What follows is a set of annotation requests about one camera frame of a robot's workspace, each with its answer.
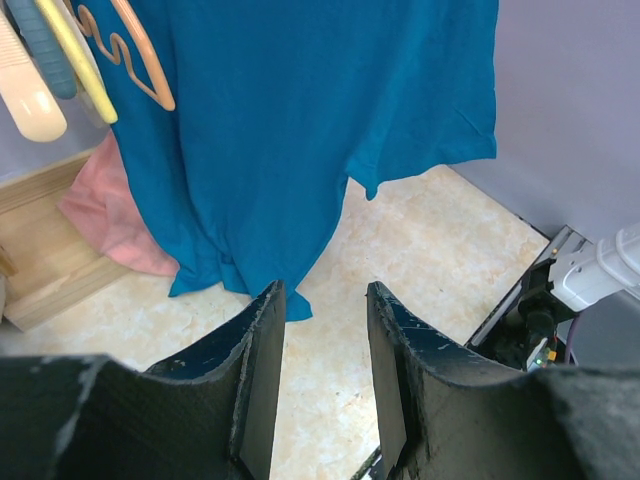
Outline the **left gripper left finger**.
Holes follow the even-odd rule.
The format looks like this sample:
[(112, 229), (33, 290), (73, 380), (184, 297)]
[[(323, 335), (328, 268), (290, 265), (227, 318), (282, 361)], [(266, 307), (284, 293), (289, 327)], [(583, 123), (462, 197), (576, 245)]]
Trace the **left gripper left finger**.
[(3, 358), (2, 477), (267, 478), (285, 317), (277, 281), (146, 371), (107, 355)]

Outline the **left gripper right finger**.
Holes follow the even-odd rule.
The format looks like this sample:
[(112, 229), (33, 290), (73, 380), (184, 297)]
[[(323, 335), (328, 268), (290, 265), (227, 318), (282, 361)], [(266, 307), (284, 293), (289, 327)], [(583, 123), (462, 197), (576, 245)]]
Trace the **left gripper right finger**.
[(635, 479), (639, 373), (525, 373), (457, 344), (380, 282), (367, 328), (384, 479)]

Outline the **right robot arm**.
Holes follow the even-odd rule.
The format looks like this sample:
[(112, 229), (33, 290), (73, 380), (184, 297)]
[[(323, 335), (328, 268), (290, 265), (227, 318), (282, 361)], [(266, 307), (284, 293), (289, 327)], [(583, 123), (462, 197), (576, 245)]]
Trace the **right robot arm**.
[(638, 224), (539, 263), (525, 276), (517, 312), (528, 330), (550, 332), (623, 290), (639, 290)]

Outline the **teal blue t shirt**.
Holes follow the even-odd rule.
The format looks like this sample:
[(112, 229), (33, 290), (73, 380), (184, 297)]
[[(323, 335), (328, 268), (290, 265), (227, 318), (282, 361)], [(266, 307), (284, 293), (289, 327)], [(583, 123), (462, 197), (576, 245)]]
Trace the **teal blue t shirt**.
[(495, 1), (136, 1), (176, 102), (97, 64), (142, 219), (178, 271), (171, 296), (297, 289), (349, 180), (496, 154)]

